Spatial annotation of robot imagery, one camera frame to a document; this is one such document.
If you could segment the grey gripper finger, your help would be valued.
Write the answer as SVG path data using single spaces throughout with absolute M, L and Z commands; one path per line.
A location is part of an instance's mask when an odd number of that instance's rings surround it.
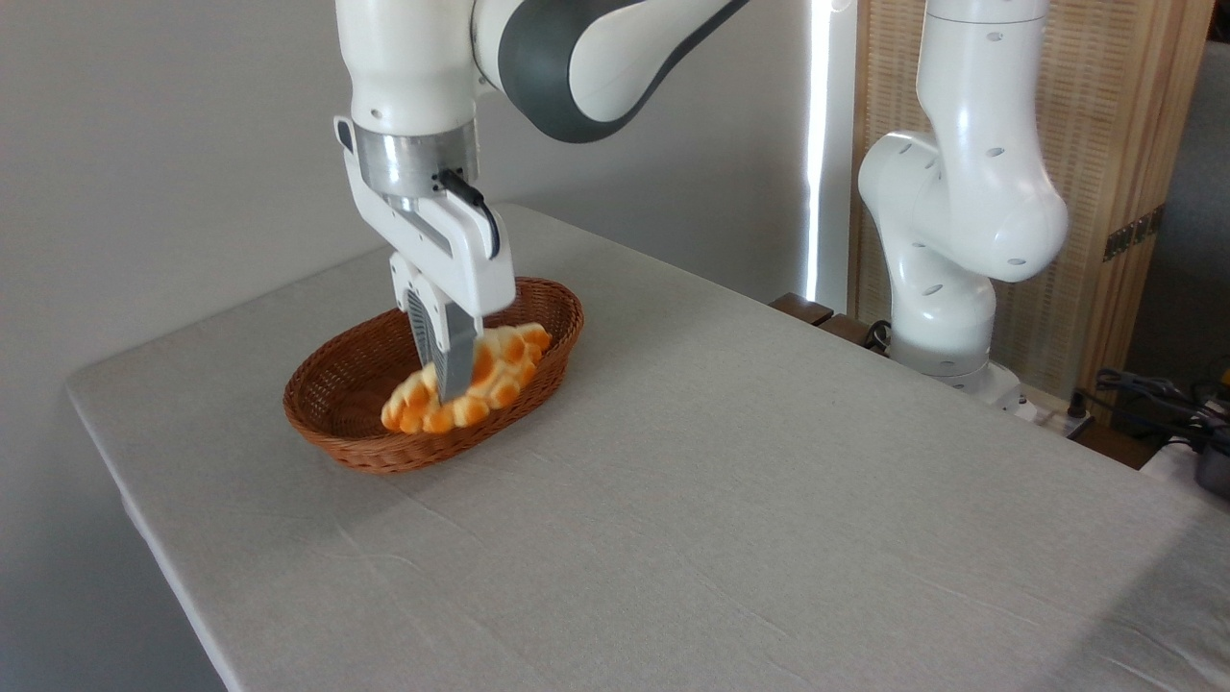
M 426 279 L 410 281 L 407 315 L 419 363 L 434 368 L 442 404 L 465 395 L 474 381 L 478 324 Z
M 417 293 L 416 281 L 421 272 L 401 253 L 392 253 L 387 259 L 391 280 L 394 284 L 395 301 L 399 310 L 413 312 L 422 309 L 421 297 Z

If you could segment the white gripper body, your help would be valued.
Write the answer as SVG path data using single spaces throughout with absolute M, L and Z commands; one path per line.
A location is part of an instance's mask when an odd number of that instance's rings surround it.
M 501 219 L 456 171 L 430 175 L 430 195 L 396 206 L 367 186 L 359 162 L 344 165 L 360 218 L 430 285 L 474 318 L 486 318 L 514 301 L 510 242 Z

